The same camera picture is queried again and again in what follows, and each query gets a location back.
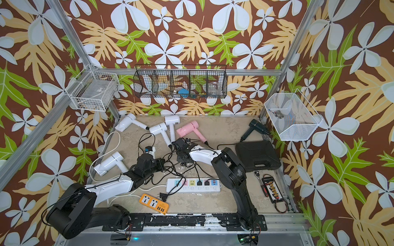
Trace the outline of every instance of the hair dryer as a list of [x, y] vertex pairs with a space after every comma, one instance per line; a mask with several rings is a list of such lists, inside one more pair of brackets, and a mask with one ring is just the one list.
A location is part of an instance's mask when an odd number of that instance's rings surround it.
[[138, 120], [136, 120], [136, 116], [132, 113], [127, 114], [115, 127], [116, 130], [123, 132], [127, 127], [131, 124], [135, 124], [143, 129], [149, 130], [149, 127]]
[[103, 176], [104, 174], [107, 173], [111, 168], [113, 168], [115, 165], [119, 167], [119, 169], [125, 173], [128, 172], [128, 168], [123, 164], [123, 156], [119, 154], [118, 151], [110, 155], [107, 159], [103, 160], [100, 164], [94, 167], [96, 172], [100, 175]]
[[206, 138], [201, 134], [201, 132], [197, 128], [198, 128], [198, 123], [197, 123], [197, 121], [193, 120], [192, 122], [188, 123], [187, 125], [179, 128], [177, 130], [177, 133], [179, 134], [180, 137], [184, 137], [185, 135], [187, 135], [193, 131], [197, 135], [197, 137], [201, 140], [201, 142], [208, 145], [208, 141], [206, 140]]
[[252, 121], [249, 123], [249, 129], [245, 132], [245, 134], [241, 137], [241, 141], [244, 141], [247, 139], [247, 137], [253, 132], [253, 130], [258, 131], [261, 134], [269, 135], [271, 134], [268, 130], [268, 128], [263, 125], [261, 122], [259, 122], [256, 119], [252, 119]]
[[153, 127], [151, 127], [149, 129], [149, 131], [153, 134], [153, 135], [158, 135], [158, 134], [162, 134], [165, 143], [168, 145], [168, 147], [170, 147], [172, 149], [172, 144], [170, 139], [167, 136], [167, 133], [165, 133], [167, 131], [167, 126], [165, 125], [165, 123], [160, 123], [158, 125], [155, 125]]
[[174, 125], [180, 123], [180, 119], [178, 115], [170, 115], [164, 117], [165, 124], [170, 127], [170, 137], [171, 142], [175, 141], [175, 129]]

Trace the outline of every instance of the white wire basket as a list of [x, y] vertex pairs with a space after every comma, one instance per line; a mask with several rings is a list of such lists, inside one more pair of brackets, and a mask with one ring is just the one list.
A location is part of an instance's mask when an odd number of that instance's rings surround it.
[[119, 79], [115, 73], [90, 70], [76, 83], [79, 85], [69, 94], [75, 107], [105, 112], [118, 90]]
[[[316, 112], [302, 93], [301, 96]], [[306, 141], [322, 122], [322, 117], [317, 112], [313, 116], [305, 104], [296, 93], [275, 93], [264, 103], [282, 141]]]

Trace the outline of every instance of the black wire basket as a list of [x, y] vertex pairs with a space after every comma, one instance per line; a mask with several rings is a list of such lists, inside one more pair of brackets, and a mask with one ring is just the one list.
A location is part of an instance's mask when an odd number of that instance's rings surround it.
[[223, 65], [162, 65], [164, 69], [136, 65], [135, 95], [168, 98], [225, 98], [227, 95], [226, 66]]

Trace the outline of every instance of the blue object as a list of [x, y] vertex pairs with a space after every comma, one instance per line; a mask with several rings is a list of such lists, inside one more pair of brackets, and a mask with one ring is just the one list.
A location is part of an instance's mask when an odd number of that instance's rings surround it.
[[181, 97], [183, 97], [183, 98], [187, 98], [187, 97], [189, 96], [189, 91], [186, 90], [186, 89], [180, 89], [180, 90], [178, 91], [178, 94], [180, 94]]

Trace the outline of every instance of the floral wallpaper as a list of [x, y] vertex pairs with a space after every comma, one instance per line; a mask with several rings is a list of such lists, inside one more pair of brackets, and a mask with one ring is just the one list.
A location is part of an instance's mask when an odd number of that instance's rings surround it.
[[[82, 65], [44, 0], [0, 1], [0, 166], [65, 94]], [[42, 212], [87, 169], [112, 127], [109, 113], [70, 107], [0, 192], [0, 245], [53, 245]]]
[[[306, 0], [61, 1], [97, 67], [164, 64], [279, 69]], [[119, 76], [115, 103], [136, 115], [258, 115], [275, 77], [231, 76], [226, 98], [138, 98], [133, 74]], [[192, 90], [204, 80], [193, 80]], [[176, 81], [179, 88], [186, 87]]]
[[273, 137], [315, 245], [394, 245], [393, 9], [326, 1], [280, 89], [323, 117], [308, 141]]

